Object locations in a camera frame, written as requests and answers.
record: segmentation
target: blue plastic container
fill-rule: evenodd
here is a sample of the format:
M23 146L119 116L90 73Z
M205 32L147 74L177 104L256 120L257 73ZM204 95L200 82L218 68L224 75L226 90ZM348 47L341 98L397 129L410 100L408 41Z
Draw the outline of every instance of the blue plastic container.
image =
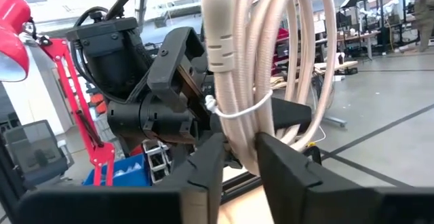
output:
M139 164L141 169L133 170L128 173L114 176L113 177L113 186L116 187L146 187L149 186L149 178L147 174L146 167L144 165L144 157L143 154L136 155L133 157L128 157L123 160L118 160L115 162L115 170L114 173L122 170L127 172L129 167L134 167L135 164ZM105 175L107 173L107 165L102 167L102 180L101 185L105 186ZM87 176L86 180L83 182L83 185L93 185L94 184L94 175L95 170L92 170Z

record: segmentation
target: beige hose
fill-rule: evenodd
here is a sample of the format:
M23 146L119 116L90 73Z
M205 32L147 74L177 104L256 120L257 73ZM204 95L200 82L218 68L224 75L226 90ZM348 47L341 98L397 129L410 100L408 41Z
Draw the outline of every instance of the beige hose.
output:
M251 17L253 0L202 0L208 62L214 72L216 101L223 131L233 152L252 173L259 175L254 135L275 135L270 93L271 65L283 11L290 27L290 67L285 99L306 104L315 59L315 31L311 0L298 0L301 22L301 70L298 89L296 63L298 36L295 0L261 0ZM336 55L336 20L333 0L323 0L328 30L328 60ZM332 87L334 62L327 63L323 94L315 118L295 142L299 126L279 130L283 143L303 150L319 127Z

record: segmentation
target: office chair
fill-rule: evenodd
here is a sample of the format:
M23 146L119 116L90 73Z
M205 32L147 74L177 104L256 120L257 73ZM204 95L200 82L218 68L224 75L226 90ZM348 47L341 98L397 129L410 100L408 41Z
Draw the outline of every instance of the office chair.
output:
M59 148L66 148L66 143L58 143L47 120L12 128L4 138L13 161L24 173L25 185L56 183L74 164L69 151Z

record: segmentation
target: gray concrete floor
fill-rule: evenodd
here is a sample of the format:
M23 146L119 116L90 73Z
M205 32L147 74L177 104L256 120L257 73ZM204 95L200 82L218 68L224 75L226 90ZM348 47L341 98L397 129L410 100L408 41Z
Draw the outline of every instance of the gray concrete floor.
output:
M366 187L434 186L427 167L434 151L433 57L431 51L376 58L335 83L328 115L348 124L322 123L326 138L317 144L326 168ZM79 183L92 165L77 133L64 138L75 152L66 175ZM322 136L318 132L314 139Z

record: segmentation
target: white zip tie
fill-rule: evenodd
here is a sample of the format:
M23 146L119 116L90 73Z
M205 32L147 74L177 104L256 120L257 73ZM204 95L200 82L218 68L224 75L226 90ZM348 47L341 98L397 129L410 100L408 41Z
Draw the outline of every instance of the white zip tie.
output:
M231 115L227 115L224 114L222 111L220 111L220 109L218 109L217 107L217 100L212 96L212 95L207 95L205 97L205 106L206 108L211 111L212 113L217 114L218 116L220 116L221 118L225 118L225 119L235 119L238 118L240 116L246 115L248 113L251 113L255 110L257 110L259 107L263 106L263 104L270 99L270 97L273 95L273 91L270 90L257 104L255 104L254 106L247 108L243 111L240 112L236 112L233 113Z

